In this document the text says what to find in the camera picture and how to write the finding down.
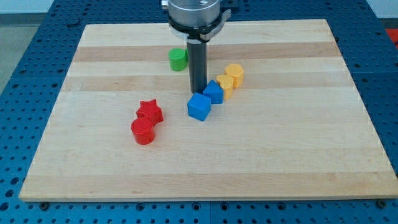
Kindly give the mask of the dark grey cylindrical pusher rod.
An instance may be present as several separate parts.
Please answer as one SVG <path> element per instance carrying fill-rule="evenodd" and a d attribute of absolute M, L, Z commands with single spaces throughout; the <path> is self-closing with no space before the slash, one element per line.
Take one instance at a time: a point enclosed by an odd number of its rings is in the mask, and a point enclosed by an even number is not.
<path fill-rule="evenodd" d="M 203 93 L 207 86 L 207 45 L 187 44 L 190 90 L 192 93 Z"/>

